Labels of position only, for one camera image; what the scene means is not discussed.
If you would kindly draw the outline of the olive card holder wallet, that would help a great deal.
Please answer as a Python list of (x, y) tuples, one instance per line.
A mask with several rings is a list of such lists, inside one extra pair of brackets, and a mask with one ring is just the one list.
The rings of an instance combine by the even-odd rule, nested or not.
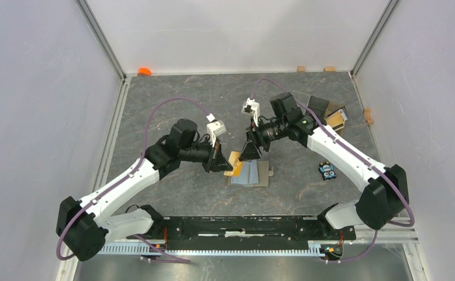
[(269, 179), (274, 175), (274, 167), (269, 161), (252, 160), (244, 162), (240, 174), (229, 177), (227, 183), (231, 186), (268, 187)]

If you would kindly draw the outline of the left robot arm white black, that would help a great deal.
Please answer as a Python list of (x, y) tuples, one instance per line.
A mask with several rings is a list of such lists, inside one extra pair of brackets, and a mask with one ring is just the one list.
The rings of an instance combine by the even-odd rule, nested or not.
[(194, 121), (180, 119), (169, 134), (146, 148), (118, 177), (79, 200), (72, 196), (64, 199), (56, 225), (59, 260), (76, 257), (87, 261), (106, 244), (132, 235), (159, 237), (163, 222), (147, 210), (138, 208), (126, 214), (114, 213), (137, 193), (177, 170), (182, 162), (199, 163), (207, 173), (231, 171), (233, 167), (222, 154), (219, 140), (226, 132), (225, 124), (211, 119), (206, 131), (208, 137), (202, 139)]

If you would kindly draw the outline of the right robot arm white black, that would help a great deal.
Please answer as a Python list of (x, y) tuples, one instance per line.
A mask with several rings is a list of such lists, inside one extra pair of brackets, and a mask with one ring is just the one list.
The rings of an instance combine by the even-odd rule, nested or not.
[(415, 224), (407, 176), (401, 166), (388, 167), (367, 156), (289, 92), (276, 95), (270, 104), (275, 116), (264, 122), (259, 103), (253, 98), (244, 102), (242, 112), (249, 114), (251, 121), (246, 129), (241, 161), (259, 159), (272, 142), (289, 138), (323, 156), (330, 167), (343, 172), (361, 192), (359, 199), (337, 203), (321, 213), (317, 223), (321, 237), (332, 239), (342, 228), (352, 225), (379, 230), (386, 224), (400, 227)]

